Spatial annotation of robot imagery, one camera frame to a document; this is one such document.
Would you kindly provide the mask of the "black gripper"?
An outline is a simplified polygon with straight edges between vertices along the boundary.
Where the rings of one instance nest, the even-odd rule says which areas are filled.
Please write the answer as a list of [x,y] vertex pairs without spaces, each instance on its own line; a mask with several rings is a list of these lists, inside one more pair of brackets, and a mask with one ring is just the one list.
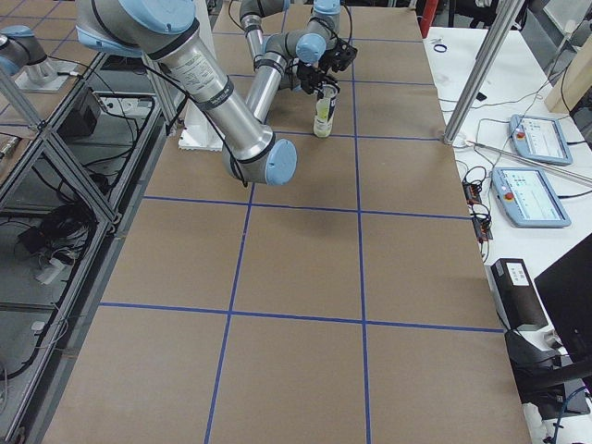
[[318,95],[337,95],[340,92],[338,81],[330,74],[344,70],[342,66],[343,48],[336,45],[334,48],[325,51],[318,62],[318,68],[312,65],[298,65],[298,79],[301,88],[307,94],[317,93]]

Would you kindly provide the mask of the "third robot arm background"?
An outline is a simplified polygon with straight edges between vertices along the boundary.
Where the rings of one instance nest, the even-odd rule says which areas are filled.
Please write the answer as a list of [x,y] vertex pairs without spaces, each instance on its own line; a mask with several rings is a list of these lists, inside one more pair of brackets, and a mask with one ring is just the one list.
[[1,70],[18,75],[16,84],[23,92],[56,93],[67,79],[79,75],[76,67],[76,62],[51,59],[27,26],[1,30]]

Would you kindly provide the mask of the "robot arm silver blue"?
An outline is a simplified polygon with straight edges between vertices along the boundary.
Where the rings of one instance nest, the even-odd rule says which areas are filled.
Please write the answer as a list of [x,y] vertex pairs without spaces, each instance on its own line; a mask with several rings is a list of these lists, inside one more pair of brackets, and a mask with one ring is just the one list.
[[243,1],[240,25],[253,57],[254,80],[249,96],[275,93],[286,78],[298,80],[306,93],[321,93],[324,85],[336,85],[331,70],[341,70],[339,56],[344,43],[339,38],[338,1],[314,1],[306,25],[293,31],[263,36],[264,18],[286,12],[288,1]]
[[294,144],[277,138],[235,91],[199,35],[192,1],[79,1],[79,41],[97,52],[148,56],[223,133],[227,170],[245,182],[284,185],[294,175]]

